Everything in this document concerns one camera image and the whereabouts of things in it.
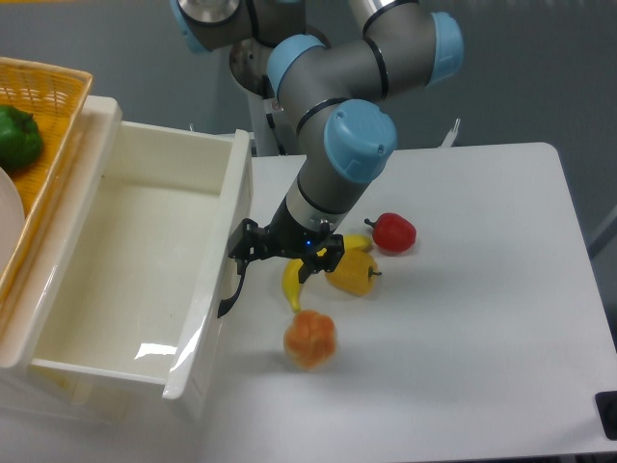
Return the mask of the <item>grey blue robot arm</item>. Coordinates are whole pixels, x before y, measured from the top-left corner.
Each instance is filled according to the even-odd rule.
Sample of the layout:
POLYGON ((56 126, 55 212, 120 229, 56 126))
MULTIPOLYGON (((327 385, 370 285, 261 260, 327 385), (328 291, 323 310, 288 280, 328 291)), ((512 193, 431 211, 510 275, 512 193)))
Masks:
POLYGON ((278 101, 307 157, 272 221, 245 219, 234 231, 230 258, 240 271, 272 257, 300 259, 302 278, 333 271, 343 255, 338 226, 396 148, 380 102, 455 74, 459 24, 417 1, 354 1, 361 37, 330 46, 309 32, 302 1, 174 1, 172 9, 194 49, 263 48, 253 90, 278 101))

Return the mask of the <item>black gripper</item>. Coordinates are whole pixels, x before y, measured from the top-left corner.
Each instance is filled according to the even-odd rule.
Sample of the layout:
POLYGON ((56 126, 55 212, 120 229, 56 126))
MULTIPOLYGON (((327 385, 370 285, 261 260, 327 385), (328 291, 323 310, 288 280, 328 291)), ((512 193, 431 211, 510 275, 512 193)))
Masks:
POLYGON ((313 231, 292 217, 286 202, 281 202, 271 222, 264 228, 250 218, 244 218, 228 239, 228 257, 237 265, 237 274, 244 275, 248 265, 257 259, 301 259, 298 271, 300 284, 311 275, 334 272, 344 255, 344 239, 333 234, 326 222, 313 231))

